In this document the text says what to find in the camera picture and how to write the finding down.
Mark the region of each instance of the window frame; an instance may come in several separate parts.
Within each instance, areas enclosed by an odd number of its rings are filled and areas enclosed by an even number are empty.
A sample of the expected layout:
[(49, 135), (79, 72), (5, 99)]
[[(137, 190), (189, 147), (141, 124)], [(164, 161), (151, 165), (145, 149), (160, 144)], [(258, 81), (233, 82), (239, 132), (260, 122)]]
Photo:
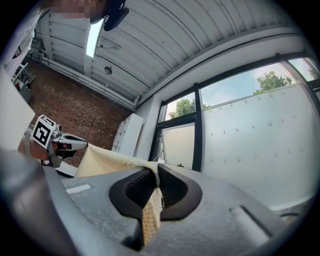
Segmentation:
[[(289, 62), (292, 59), (298, 58), (309, 58), (313, 60), (311, 55), (308, 55), (305, 51), (303, 52), (294, 52), (288, 54), (279, 54), (276, 53), (275, 56), (261, 59), (249, 64), (245, 64), (234, 69), (223, 72), (219, 75), (213, 76), (205, 81), (195, 83), (189, 89), (178, 93), (177, 95), (161, 102), (159, 114), (158, 114), (158, 122), (155, 127), (155, 131), (153, 134), (153, 140), (151, 144), (151, 150), (149, 155), (149, 161), (158, 161), (160, 156), (160, 148), (161, 148), (161, 130), (163, 128), (175, 127), (179, 125), (194, 123), (194, 150), (193, 150), (193, 162), (192, 162), (192, 170), (197, 172), (202, 172), (202, 168), (204, 167), (204, 151), (206, 145), (206, 133), (205, 133), (205, 119), (204, 119), (204, 108), (202, 102), (201, 89), (207, 86), (210, 86), (214, 83), (222, 81), (224, 79), (239, 75), (241, 73), (255, 70), (261, 67), (265, 67), (271, 64), (279, 63), (282, 65), (297, 81), (300, 82), (303, 87), (305, 93), (309, 96), (310, 101), (313, 103), (314, 108), (317, 110), (319, 115), (320, 113), (320, 101), (316, 96), (316, 92), (320, 91), (320, 78), (306, 81), (306, 79), (302, 76), (302, 74)], [(176, 101), (188, 94), (194, 93), (195, 95), (195, 112), (186, 114), (183, 116), (179, 116), (170, 120), (165, 121), (167, 105), (173, 101)]]

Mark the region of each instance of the ceiling light fixture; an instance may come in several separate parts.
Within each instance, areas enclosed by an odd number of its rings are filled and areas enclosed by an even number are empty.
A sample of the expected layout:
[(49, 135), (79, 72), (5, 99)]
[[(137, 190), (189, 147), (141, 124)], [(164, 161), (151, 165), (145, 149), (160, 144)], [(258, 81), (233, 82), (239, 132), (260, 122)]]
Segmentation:
[(108, 76), (110, 76), (110, 75), (112, 75), (112, 66), (105, 66), (104, 67), (104, 72), (108, 75)]
[(95, 56), (98, 37), (101, 31), (101, 25), (104, 22), (104, 19), (100, 20), (98, 23), (91, 25), (88, 41), (86, 44), (86, 55), (93, 58)]

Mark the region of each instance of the brick wall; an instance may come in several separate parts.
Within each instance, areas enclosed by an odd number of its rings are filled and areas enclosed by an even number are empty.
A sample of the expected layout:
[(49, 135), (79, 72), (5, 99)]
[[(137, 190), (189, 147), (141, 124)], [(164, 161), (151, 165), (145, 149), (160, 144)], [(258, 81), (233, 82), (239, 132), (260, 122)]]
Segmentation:
[[(28, 68), (35, 75), (29, 102), (35, 112), (33, 124), (45, 115), (62, 125), (65, 133), (111, 150), (118, 127), (130, 110), (40, 63), (30, 61)], [(78, 151), (65, 162), (78, 167), (84, 152)]]

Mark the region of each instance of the sky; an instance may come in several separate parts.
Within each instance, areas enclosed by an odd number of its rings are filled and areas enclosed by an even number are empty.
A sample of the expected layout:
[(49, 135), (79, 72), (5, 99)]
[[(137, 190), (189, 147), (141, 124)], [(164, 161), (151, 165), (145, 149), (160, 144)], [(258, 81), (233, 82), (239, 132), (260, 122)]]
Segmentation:
[[(308, 64), (302, 59), (294, 59), (290, 60), (290, 62), (301, 72), (307, 81), (313, 79), (309, 74)], [(215, 106), (221, 103), (251, 96), (253, 95), (253, 92), (260, 89), (260, 84), (257, 81), (257, 78), (263, 77), (265, 73), (270, 71), (274, 71), (275, 75), (278, 77), (290, 77), (292, 79), (292, 83), (295, 83), (295, 80), (292, 78), (292, 76), (280, 64), (271, 64), (234, 75), (202, 88), (202, 103), (206, 104), (207, 106)], [(184, 96), (183, 98), (191, 101), (195, 98), (195, 93), (193, 92)], [(168, 104), (165, 120), (171, 119), (169, 113), (176, 110), (177, 101), (178, 100)]]

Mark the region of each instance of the tree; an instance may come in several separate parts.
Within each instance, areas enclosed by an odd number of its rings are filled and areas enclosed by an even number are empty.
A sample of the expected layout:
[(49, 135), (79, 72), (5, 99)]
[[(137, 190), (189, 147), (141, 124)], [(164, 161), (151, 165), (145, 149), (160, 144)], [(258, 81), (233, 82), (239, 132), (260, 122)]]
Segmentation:
[(318, 78), (319, 78), (318, 71), (317, 71), (315, 68), (310, 67), (310, 68), (308, 69), (308, 71), (309, 71), (310, 76), (313, 77), (313, 79), (318, 79)]
[(269, 73), (264, 73), (264, 77), (257, 78), (257, 81), (260, 83), (260, 89), (256, 90), (253, 95), (261, 94), (265, 91), (272, 90), (279, 87), (284, 87), (286, 85), (291, 85), (292, 79), (288, 76), (275, 75), (274, 71)]
[[(204, 109), (208, 107), (210, 106), (203, 104)], [(192, 101), (190, 101), (187, 98), (181, 98), (176, 102), (175, 111), (170, 112), (169, 116), (171, 117), (171, 119), (173, 119), (173, 118), (178, 118), (194, 112), (196, 112), (196, 99), (193, 99)]]

